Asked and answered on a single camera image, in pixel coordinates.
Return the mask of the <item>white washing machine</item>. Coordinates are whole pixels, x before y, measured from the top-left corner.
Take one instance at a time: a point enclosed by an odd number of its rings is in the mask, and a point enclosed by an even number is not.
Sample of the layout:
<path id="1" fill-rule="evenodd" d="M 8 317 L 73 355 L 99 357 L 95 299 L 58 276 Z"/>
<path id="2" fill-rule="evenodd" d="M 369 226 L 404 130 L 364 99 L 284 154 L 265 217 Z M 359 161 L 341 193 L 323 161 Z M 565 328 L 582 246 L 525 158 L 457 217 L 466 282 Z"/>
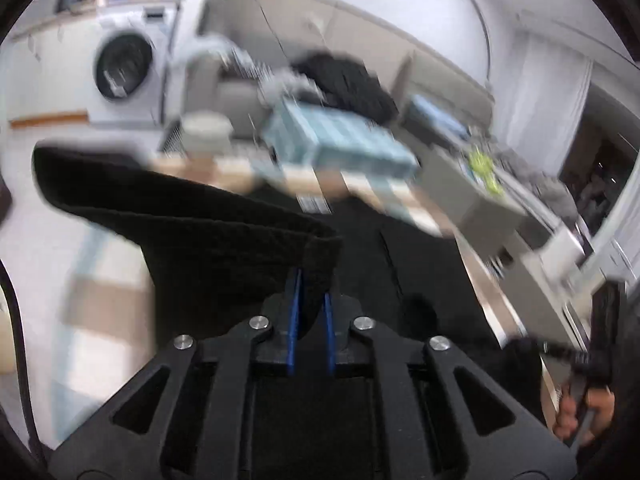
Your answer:
<path id="1" fill-rule="evenodd" d="M 137 128 L 162 122 L 177 15 L 173 1 L 108 6 L 96 14 L 90 122 Z"/>

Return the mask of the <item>black jacket on sofa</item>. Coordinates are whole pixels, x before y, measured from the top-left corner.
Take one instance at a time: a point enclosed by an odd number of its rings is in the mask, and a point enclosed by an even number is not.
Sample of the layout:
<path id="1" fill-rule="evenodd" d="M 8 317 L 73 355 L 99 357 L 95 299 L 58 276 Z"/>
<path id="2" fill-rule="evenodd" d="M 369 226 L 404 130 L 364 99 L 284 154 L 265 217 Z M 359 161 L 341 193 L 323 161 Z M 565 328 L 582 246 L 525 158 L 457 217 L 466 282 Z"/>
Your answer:
<path id="1" fill-rule="evenodd" d="M 312 80 L 329 107 L 355 113 L 380 126 L 398 116 L 398 107 L 377 76 L 349 56 L 316 51 L 291 64 L 292 70 Z"/>

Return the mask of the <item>grey sofa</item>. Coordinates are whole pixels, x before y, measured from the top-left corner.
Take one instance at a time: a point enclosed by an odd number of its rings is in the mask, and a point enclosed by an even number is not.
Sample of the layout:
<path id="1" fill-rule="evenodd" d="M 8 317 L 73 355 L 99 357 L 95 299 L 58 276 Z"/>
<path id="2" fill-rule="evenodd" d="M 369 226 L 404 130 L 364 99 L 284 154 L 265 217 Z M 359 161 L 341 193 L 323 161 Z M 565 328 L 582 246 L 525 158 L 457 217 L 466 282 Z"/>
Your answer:
<path id="1" fill-rule="evenodd" d="M 258 82 L 229 75 L 220 58 L 200 58 L 186 70 L 183 113 L 214 112 L 226 116 L 236 140 L 258 136 L 271 115 L 258 96 Z"/>

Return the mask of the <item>blue pillow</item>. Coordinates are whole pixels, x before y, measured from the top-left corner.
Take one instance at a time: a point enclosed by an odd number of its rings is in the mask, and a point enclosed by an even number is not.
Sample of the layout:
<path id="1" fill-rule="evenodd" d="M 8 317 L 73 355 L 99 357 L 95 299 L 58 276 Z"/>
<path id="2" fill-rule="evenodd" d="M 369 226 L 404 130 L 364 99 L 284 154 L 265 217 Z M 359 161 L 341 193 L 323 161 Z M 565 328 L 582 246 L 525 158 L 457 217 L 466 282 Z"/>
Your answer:
<path id="1" fill-rule="evenodd" d="M 446 110 L 442 110 L 433 102 L 424 98 L 424 96 L 414 94 L 411 98 L 411 105 L 421 117 L 433 125 L 444 127 L 458 136 L 468 136 L 470 134 L 469 128 L 463 125 L 459 119 L 446 112 Z"/>

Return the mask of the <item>grey round stool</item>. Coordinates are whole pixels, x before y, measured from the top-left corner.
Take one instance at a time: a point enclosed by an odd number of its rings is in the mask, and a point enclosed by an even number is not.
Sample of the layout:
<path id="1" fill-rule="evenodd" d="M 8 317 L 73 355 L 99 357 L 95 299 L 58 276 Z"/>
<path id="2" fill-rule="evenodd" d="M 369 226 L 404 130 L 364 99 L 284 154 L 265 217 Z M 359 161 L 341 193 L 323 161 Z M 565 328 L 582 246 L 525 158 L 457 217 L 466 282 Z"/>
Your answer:
<path id="1" fill-rule="evenodd" d="M 181 144 L 188 154 L 221 154 L 232 148 L 232 123 L 224 114 L 199 110 L 181 119 Z"/>

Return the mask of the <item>grey clothes on sofa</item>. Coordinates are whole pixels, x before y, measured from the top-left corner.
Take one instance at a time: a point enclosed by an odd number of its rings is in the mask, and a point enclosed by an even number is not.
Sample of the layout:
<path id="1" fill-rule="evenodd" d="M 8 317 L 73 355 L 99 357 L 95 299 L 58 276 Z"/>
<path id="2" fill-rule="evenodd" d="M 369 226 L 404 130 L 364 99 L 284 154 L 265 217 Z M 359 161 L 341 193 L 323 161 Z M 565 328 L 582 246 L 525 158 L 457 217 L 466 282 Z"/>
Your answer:
<path id="1" fill-rule="evenodd" d="M 197 36 L 171 55 L 169 67 L 172 70 L 187 68 L 203 58 L 221 62 L 224 70 L 240 75 L 258 83 L 258 99 L 262 104 L 275 106 L 284 99 L 301 99 L 311 96 L 320 103 L 326 102 L 326 96 L 317 84 L 291 67 L 275 70 L 269 65 L 259 63 L 250 54 L 241 49 L 228 37 L 221 34 Z"/>

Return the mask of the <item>black knit t-shirt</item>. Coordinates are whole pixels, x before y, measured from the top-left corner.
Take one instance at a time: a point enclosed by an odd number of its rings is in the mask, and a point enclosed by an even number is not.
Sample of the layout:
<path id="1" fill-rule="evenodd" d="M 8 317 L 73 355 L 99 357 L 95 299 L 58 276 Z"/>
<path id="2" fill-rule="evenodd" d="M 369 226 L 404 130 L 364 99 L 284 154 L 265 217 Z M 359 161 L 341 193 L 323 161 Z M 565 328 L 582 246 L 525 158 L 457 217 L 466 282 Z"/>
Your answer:
<path id="1" fill-rule="evenodd" d="M 55 450 L 58 479 L 512 479 L 541 362 L 499 344 L 454 240 L 356 197 L 326 214 L 125 153 L 40 145 L 53 207 L 138 245 L 160 350 Z M 295 373 L 286 369 L 300 274 Z M 324 296 L 335 370 L 326 369 Z"/>

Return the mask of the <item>brown checkered tablecloth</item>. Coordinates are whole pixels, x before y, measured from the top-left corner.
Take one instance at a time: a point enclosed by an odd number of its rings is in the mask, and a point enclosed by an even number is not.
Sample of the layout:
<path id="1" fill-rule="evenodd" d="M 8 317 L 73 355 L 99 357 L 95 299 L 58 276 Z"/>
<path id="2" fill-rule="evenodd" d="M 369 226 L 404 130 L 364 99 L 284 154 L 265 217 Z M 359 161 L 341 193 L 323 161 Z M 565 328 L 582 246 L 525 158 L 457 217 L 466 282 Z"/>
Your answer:
<path id="1" fill-rule="evenodd" d="M 416 186 L 352 172 L 274 166 L 241 157 L 192 160 L 157 155 L 149 168 L 171 177 L 244 194 L 269 183 L 304 204 L 357 196 L 374 209 L 435 236 L 456 239 L 466 273 L 499 342 L 526 328 L 497 280 L 461 232 Z M 69 422 L 115 393 L 154 352 L 153 285 L 142 252 L 99 228 L 90 231 L 61 318 L 55 383 L 61 418 Z"/>

